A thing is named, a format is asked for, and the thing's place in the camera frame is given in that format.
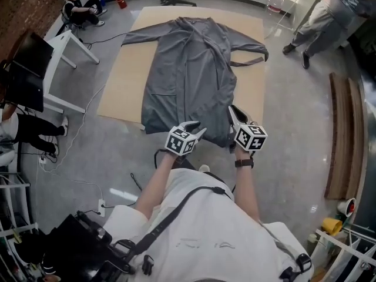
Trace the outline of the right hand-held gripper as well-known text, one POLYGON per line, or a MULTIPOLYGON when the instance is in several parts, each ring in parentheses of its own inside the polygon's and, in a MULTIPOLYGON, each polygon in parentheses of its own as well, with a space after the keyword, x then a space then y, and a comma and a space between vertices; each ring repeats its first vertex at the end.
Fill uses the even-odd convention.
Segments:
POLYGON ((228 107, 228 113, 232 131, 236 132, 234 141, 244 151, 255 152, 261 150, 268 138, 264 128, 258 125, 247 125, 250 123, 248 114, 235 105, 228 107))

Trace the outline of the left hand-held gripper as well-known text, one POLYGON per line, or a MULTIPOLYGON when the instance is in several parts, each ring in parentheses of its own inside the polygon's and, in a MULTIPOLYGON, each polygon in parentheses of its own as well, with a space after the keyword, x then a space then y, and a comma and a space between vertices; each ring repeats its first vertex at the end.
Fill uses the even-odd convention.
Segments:
POLYGON ((178 126, 173 126, 168 133, 164 148, 178 156, 185 156, 193 151, 195 144, 203 138, 207 128, 192 133, 200 126, 199 121, 182 122, 178 126))

